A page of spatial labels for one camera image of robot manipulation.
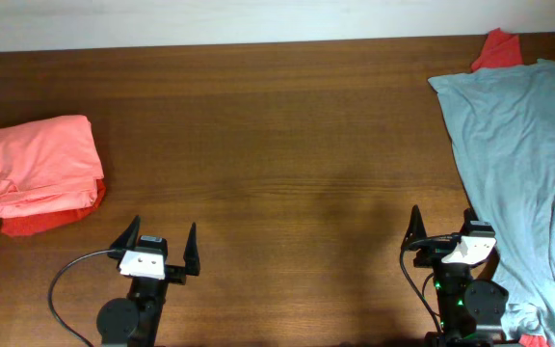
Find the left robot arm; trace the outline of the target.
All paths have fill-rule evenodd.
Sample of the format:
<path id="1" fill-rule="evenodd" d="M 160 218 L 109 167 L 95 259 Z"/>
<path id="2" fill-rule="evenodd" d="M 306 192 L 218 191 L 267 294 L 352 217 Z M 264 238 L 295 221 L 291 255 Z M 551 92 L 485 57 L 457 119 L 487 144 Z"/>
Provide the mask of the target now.
<path id="1" fill-rule="evenodd" d="M 172 284 L 184 285 L 200 273 L 197 227 L 192 225 L 182 266 L 169 265 L 168 241 L 141 235 L 141 218 L 135 217 L 111 244 L 108 256 L 118 262 L 119 273 L 131 279 L 127 295 L 107 302 L 98 312 L 96 327 L 102 346 L 153 346 Z"/>

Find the light blue t-shirt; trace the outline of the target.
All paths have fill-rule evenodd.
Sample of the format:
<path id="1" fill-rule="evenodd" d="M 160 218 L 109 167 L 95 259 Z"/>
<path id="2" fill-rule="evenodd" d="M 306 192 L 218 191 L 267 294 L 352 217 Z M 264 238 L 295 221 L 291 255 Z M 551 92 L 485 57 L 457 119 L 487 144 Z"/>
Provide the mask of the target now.
<path id="1" fill-rule="evenodd" d="M 496 233 L 507 336 L 555 346 L 555 62 L 430 79 L 463 187 Z"/>

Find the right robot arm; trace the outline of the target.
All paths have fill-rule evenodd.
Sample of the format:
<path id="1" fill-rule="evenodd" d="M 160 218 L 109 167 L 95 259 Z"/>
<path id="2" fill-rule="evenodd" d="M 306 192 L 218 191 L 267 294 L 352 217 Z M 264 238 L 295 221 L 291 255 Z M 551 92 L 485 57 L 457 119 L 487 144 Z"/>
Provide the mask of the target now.
<path id="1" fill-rule="evenodd" d="M 501 318 L 509 299 L 498 283 L 475 278 L 471 270 L 486 263 L 495 249 L 491 224 L 463 212 L 458 232 L 429 236 L 418 206 L 410 212 L 399 254 L 403 276 L 430 314 L 435 329 L 426 346 L 492 346 L 503 342 Z"/>

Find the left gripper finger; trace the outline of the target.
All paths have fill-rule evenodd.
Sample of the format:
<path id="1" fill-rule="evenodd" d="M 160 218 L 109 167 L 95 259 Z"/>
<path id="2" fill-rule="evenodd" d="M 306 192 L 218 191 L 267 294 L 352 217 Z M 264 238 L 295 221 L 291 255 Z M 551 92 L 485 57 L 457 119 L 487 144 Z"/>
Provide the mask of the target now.
<path id="1" fill-rule="evenodd" d="M 125 231 L 111 244 L 110 249 L 113 251 L 132 250 L 138 239 L 140 223 L 141 218 L 136 215 Z"/>
<path id="2" fill-rule="evenodd" d="M 185 273 L 187 276 L 198 276 L 200 273 L 200 258 L 197 244 L 197 225 L 192 223 L 183 255 Z"/>

